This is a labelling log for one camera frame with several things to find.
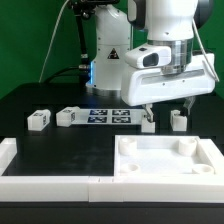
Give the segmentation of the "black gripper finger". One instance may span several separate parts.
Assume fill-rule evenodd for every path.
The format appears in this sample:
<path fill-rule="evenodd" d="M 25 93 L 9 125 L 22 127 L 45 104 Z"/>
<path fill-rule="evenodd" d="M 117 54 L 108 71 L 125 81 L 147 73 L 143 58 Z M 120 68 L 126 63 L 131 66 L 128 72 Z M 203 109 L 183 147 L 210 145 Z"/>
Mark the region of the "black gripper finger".
<path fill-rule="evenodd" d="M 145 104 L 143 108 L 146 112 L 146 118 L 149 122 L 154 122 L 154 113 L 152 112 L 152 104 Z"/>
<path fill-rule="evenodd" d="M 187 97 L 185 99 L 185 102 L 184 102 L 183 107 L 181 109 L 181 115 L 182 116 L 189 116 L 190 115 L 190 111 L 191 111 L 191 108 L 192 108 L 193 104 L 195 103 L 195 100 L 196 100 L 195 96 Z"/>

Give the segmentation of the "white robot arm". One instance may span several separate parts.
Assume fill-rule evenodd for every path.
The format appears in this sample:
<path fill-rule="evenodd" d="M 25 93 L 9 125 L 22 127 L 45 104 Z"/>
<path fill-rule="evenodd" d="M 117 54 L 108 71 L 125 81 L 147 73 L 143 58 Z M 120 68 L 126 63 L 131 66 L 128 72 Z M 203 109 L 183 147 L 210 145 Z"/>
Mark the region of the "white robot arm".
<path fill-rule="evenodd" d="M 111 4 L 96 7 L 97 55 L 89 91 L 120 96 L 130 106 L 183 98 L 190 112 L 197 95 L 211 92 L 217 79 L 214 55 L 192 53 L 198 16 L 210 0 L 128 0 L 128 12 Z"/>

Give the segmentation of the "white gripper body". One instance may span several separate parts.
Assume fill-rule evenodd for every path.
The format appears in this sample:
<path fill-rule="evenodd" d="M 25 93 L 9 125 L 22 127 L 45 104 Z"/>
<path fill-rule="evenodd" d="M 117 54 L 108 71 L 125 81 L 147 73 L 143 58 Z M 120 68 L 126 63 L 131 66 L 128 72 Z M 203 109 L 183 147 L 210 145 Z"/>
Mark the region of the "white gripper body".
<path fill-rule="evenodd" d="M 194 56 L 186 70 L 165 75 L 171 62 L 168 46 L 141 45 L 125 55 L 128 64 L 122 76 L 122 100 L 130 106 L 157 103 L 210 93 L 214 90 L 211 69 L 202 56 Z"/>

